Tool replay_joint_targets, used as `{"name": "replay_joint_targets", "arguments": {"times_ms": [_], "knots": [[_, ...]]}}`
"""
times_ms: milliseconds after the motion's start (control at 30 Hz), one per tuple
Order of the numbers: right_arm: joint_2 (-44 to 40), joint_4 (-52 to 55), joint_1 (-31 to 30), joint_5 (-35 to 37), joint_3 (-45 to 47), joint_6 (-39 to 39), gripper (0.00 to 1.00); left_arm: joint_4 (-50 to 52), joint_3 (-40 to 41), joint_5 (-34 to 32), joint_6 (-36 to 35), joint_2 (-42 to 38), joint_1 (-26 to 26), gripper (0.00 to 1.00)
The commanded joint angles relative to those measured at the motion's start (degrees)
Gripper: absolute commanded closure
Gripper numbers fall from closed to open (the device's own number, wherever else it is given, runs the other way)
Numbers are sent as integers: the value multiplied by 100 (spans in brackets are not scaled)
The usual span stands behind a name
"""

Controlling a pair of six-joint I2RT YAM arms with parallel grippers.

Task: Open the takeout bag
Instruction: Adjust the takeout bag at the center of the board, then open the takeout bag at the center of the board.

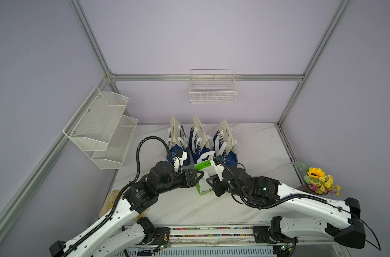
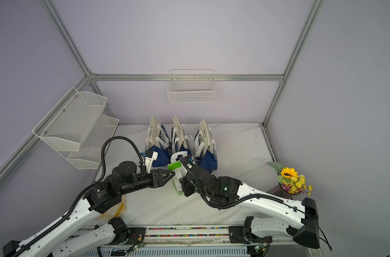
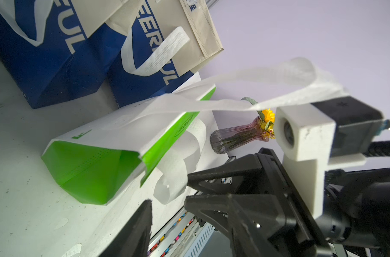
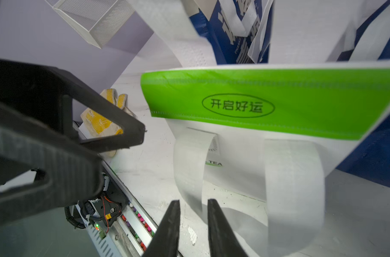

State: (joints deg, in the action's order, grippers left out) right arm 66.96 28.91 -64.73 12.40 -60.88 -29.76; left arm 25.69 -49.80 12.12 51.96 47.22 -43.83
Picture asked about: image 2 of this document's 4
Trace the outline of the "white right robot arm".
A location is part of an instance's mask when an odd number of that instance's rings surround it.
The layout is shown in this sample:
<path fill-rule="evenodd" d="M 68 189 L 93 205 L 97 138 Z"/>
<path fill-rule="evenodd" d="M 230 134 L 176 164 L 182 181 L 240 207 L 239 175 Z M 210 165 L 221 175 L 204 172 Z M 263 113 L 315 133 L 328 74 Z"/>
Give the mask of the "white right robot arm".
<path fill-rule="evenodd" d="M 289 236 L 307 248 L 320 247 L 319 215 L 313 199 L 280 198 L 231 177 L 215 177 L 199 166 L 187 169 L 179 182 L 187 197 L 197 192 L 208 206 L 219 210 L 235 206 L 254 209 L 277 218 L 282 226 L 277 229 L 279 234 Z"/>

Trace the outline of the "green white takeout bag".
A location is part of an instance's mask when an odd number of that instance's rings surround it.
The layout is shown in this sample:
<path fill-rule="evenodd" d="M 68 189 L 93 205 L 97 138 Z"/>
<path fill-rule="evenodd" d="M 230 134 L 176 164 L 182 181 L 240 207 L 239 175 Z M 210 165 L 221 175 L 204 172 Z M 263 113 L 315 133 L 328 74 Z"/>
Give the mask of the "green white takeout bag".
<path fill-rule="evenodd" d="M 188 156 L 187 151 L 180 151 L 180 152 L 174 153 L 171 156 L 170 164 L 168 164 L 168 169 L 175 173 L 172 181 L 173 181 L 173 185 L 176 189 L 176 192 L 178 193 L 179 196 L 184 194 L 183 189 L 182 189 L 182 185 L 179 182 L 179 180 L 186 175 L 186 170 L 182 166 L 179 158 L 180 157 L 187 157 L 187 156 Z"/>

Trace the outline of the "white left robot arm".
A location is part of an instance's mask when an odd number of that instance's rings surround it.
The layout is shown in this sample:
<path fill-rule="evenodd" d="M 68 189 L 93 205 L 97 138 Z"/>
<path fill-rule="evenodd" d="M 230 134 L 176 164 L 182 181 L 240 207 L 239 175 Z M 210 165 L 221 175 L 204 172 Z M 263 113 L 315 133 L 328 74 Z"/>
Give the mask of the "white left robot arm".
<path fill-rule="evenodd" d="M 129 241 L 129 228 L 120 217 L 112 218 L 103 227 L 78 238 L 69 239 L 76 231 L 107 212 L 122 201 L 124 195 L 145 188 L 166 185 L 175 173 L 152 169 L 157 154 L 149 151 L 146 157 L 137 152 L 139 164 L 123 162 L 112 175 L 106 176 L 105 151 L 110 142 L 102 146 L 102 174 L 98 181 L 83 189 L 69 210 L 35 235 L 21 242 L 11 241 L 3 247 L 6 257 L 72 257 L 105 244 L 124 244 Z"/>

